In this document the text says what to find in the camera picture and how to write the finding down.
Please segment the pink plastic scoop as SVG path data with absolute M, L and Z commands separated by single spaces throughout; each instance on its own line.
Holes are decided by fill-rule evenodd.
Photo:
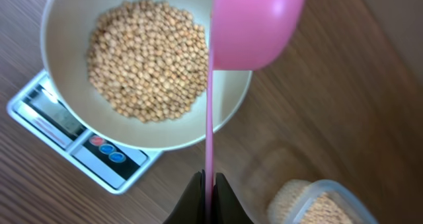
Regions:
M 205 218 L 212 220 L 213 71 L 257 70 L 287 46 L 305 0 L 213 0 L 206 112 Z

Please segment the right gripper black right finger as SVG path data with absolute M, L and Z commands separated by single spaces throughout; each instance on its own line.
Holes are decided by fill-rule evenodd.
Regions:
M 222 173 L 217 173 L 213 187 L 212 224 L 253 224 Z

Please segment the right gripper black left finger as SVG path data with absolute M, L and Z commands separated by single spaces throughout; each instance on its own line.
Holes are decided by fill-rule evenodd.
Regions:
M 205 172 L 196 172 L 163 224 L 204 224 Z

